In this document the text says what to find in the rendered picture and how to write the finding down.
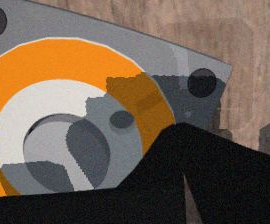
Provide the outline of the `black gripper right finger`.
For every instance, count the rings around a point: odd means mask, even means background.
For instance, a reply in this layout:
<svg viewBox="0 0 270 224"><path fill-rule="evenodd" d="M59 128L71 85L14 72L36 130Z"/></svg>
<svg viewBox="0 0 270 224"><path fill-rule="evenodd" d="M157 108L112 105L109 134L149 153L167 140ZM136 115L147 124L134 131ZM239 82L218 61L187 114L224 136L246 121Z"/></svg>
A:
<svg viewBox="0 0 270 224"><path fill-rule="evenodd" d="M270 155L188 124L180 133L184 179L202 224L270 224Z"/></svg>

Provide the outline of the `round orange and white plate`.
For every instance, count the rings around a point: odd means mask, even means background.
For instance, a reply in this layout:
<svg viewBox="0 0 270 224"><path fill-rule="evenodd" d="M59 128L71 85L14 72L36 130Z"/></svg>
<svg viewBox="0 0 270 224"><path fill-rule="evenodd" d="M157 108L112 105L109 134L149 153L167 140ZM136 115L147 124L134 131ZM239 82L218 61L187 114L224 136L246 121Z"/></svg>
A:
<svg viewBox="0 0 270 224"><path fill-rule="evenodd" d="M134 115L116 128L119 109ZM132 57L82 37L43 37L0 56L0 197L57 193L30 175L23 145L30 128L51 113L86 117L110 147L106 179L95 189L116 188L172 123L174 112L158 81Z"/></svg>

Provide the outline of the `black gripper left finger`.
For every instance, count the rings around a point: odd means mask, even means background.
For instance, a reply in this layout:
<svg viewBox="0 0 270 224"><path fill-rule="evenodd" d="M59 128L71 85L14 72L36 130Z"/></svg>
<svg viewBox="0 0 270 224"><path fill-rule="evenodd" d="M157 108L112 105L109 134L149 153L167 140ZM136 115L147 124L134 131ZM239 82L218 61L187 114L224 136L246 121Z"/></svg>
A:
<svg viewBox="0 0 270 224"><path fill-rule="evenodd" d="M162 129L116 188L0 197L0 224L187 224L180 133Z"/></svg>

